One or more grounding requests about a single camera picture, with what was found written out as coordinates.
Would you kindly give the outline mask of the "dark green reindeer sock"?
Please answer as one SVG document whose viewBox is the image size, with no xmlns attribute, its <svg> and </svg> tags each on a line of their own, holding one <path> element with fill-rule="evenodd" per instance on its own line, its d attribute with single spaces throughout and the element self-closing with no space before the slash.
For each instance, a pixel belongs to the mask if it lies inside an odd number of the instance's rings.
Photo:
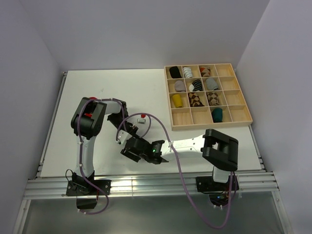
<svg viewBox="0 0 312 234">
<path fill-rule="evenodd" d="M 214 123 L 221 123 L 223 122 L 223 110 L 221 108 L 214 108 L 211 112 L 213 122 Z"/>
</svg>

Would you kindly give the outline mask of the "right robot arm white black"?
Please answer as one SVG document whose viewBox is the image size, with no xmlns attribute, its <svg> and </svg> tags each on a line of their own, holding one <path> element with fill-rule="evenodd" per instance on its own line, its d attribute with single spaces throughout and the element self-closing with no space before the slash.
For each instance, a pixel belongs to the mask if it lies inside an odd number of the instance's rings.
<svg viewBox="0 0 312 234">
<path fill-rule="evenodd" d="M 135 162 L 143 159 L 155 165 L 168 163 L 176 159 L 175 153 L 180 159 L 203 158 L 213 166 L 211 185 L 216 190 L 222 190 L 228 184 L 231 172 L 238 168 L 238 140 L 215 129 L 207 129 L 205 134 L 193 138 L 151 143 L 121 130 L 117 143 L 124 146 L 121 154 Z"/>
</svg>

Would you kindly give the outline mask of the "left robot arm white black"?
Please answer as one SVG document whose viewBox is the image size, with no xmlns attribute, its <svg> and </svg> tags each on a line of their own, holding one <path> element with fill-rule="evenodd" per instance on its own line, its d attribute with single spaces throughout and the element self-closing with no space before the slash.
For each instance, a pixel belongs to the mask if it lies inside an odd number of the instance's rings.
<svg viewBox="0 0 312 234">
<path fill-rule="evenodd" d="M 104 117 L 108 116 L 119 132 L 116 142 L 124 144 L 130 137 L 135 136 L 137 128 L 129 122 L 123 122 L 128 117 L 126 102 L 115 99 L 97 99 L 83 97 L 72 117 L 71 127 L 78 137 L 78 157 L 72 181 L 84 195 L 94 191 L 95 170 L 93 166 L 94 144 L 100 133 Z"/>
</svg>

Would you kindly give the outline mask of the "rolled yellow sock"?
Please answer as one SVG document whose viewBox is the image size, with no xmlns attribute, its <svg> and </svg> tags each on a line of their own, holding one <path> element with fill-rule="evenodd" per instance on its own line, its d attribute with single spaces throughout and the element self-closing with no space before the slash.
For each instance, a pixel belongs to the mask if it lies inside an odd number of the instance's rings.
<svg viewBox="0 0 312 234">
<path fill-rule="evenodd" d="M 174 103 L 175 108 L 183 108 L 183 102 L 180 94 L 172 95 L 172 101 Z"/>
</svg>

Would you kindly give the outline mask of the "rolled grey beige sock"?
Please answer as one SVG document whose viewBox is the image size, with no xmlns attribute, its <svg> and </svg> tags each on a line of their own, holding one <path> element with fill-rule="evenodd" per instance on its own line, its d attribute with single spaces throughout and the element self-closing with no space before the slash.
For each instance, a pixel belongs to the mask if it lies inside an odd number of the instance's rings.
<svg viewBox="0 0 312 234">
<path fill-rule="evenodd" d="M 174 89 L 176 92 L 186 92 L 186 87 L 183 81 L 177 80 L 174 84 Z"/>
</svg>

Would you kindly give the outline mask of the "rolled brown argyle sock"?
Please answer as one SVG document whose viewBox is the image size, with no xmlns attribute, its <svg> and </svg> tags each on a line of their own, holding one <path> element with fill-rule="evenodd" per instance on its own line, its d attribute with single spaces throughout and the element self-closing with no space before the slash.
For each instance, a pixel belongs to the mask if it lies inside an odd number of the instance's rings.
<svg viewBox="0 0 312 234">
<path fill-rule="evenodd" d="M 188 93 L 190 107 L 204 107 L 197 93 Z"/>
</svg>

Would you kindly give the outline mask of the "rolled white striped sock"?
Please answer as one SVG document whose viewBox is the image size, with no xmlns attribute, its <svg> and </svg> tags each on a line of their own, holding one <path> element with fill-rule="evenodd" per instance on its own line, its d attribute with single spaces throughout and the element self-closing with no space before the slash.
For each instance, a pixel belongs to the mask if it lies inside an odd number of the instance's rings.
<svg viewBox="0 0 312 234">
<path fill-rule="evenodd" d="M 183 73 L 185 78 L 193 78 L 192 69 L 190 67 L 183 67 Z"/>
</svg>

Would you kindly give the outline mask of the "rolled black striped sock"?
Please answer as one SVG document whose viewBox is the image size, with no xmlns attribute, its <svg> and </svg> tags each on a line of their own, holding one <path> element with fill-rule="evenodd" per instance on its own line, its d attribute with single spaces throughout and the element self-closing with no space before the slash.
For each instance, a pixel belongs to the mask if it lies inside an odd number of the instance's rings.
<svg viewBox="0 0 312 234">
<path fill-rule="evenodd" d="M 200 79 L 194 80 L 189 86 L 189 91 L 191 92 L 203 91 L 201 80 Z"/>
</svg>

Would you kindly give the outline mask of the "wooden compartment tray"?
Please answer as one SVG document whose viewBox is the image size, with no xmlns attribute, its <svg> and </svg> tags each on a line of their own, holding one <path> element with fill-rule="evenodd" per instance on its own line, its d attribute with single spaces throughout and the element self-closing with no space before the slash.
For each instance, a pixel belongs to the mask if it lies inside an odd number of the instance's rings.
<svg viewBox="0 0 312 234">
<path fill-rule="evenodd" d="M 252 124 L 230 63 L 171 65 L 164 72 L 172 130 Z"/>
</svg>

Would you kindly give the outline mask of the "rolled dark argyle sock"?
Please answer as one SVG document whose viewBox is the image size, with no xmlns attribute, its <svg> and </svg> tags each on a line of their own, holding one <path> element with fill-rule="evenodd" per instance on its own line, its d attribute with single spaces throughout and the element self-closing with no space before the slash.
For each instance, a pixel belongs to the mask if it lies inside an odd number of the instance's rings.
<svg viewBox="0 0 312 234">
<path fill-rule="evenodd" d="M 220 92 L 208 92 L 207 93 L 207 100 L 208 100 L 208 104 L 210 106 L 219 106 L 221 105 L 221 93 Z"/>
</svg>

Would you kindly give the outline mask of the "rolled orange argyle sock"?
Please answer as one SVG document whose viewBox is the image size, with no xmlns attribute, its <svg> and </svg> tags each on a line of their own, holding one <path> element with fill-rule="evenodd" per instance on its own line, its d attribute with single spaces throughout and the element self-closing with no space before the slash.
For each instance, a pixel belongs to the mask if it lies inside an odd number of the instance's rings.
<svg viewBox="0 0 312 234">
<path fill-rule="evenodd" d="M 199 66 L 200 74 L 202 77 L 210 77 L 211 76 L 211 69 L 207 66 Z"/>
</svg>

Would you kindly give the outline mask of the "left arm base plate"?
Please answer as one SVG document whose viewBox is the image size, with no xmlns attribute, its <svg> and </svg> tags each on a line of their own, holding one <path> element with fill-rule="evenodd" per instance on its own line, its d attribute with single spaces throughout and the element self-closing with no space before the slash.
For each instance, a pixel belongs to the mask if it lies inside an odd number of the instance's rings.
<svg viewBox="0 0 312 234">
<path fill-rule="evenodd" d="M 111 180 L 91 179 L 90 182 L 86 182 L 83 177 L 78 176 L 74 180 L 70 180 L 66 189 L 66 196 L 83 196 L 83 195 L 106 195 L 110 194 Z"/>
</svg>

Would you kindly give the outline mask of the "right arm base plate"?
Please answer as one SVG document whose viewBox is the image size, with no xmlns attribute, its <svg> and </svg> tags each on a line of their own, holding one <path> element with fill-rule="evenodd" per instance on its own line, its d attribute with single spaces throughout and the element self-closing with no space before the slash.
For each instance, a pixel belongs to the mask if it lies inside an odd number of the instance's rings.
<svg viewBox="0 0 312 234">
<path fill-rule="evenodd" d="M 228 192 L 230 189 L 230 176 L 226 183 L 213 181 L 212 176 L 198 176 L 195 178 L 196 189 L 199 193 L 204 194 L 221 194 Z"/>
</svg>

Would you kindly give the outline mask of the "aluminium frame rail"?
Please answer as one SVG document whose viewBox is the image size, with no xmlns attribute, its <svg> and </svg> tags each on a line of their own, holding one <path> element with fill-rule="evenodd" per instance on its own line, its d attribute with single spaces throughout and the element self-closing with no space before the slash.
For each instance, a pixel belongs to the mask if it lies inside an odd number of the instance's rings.
<svg viewBox="0 0 312 234">
<path fill-rule="evenodd" d="M 236 173 L 239 191 L 276 192 L 279 186 L 272 172 Z M 136 197 L 184 195 L 179 174 L 138 175 L 138 176 L 100 176 L 97 179 L 111 180 L 109 197 Z M 61 199 L 66 196 L 66 178 L 37 178 L 26 184 L 23 200 Z"/>
</svg>

